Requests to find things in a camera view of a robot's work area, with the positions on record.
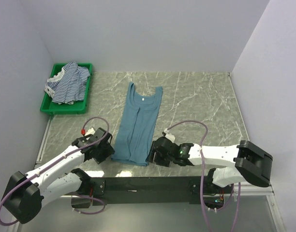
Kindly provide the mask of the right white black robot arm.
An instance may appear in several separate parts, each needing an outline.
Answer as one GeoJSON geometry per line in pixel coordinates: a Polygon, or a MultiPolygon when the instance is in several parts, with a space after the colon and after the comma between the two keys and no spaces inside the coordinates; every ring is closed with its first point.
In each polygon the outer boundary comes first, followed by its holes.
{"type": "Polygon", "coordinates": [[[247,140],[231,146],[177,145],[163,136],[152,142],[147,161],[164,167],[171,163],[179,166],[212,165],[205,183],[209,192],[216,193],[239,182],[267,188],[273,157],[247,140]]]}

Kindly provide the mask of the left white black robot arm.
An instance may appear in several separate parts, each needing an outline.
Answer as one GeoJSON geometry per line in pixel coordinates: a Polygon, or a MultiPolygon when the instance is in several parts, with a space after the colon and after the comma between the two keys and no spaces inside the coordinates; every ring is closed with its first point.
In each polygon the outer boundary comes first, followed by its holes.
{"type": "Polygon", "coordinates": [[[88,160],[97,164],[114,154],[112,135],[102,128],[82,131],[61,154],[26,174],[14,173],[6,186],[2,205],[17,222],[31,221],[48,203],[68,193],[91,199],[104,194],[105,180],[95,180],[78,166],[88,160]]]}

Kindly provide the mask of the blue white striped tank top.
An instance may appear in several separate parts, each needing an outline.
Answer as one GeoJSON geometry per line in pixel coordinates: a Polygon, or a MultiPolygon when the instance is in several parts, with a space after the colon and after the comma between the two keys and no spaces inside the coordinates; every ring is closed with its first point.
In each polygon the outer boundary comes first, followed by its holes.
{"type": "Polygon", "coordinates": [[[44,92],[57,104],[74,104],[83,101],[90,72],[87,67],[72,61],[62,66],[61,71],[47,79],[44,92]]]}

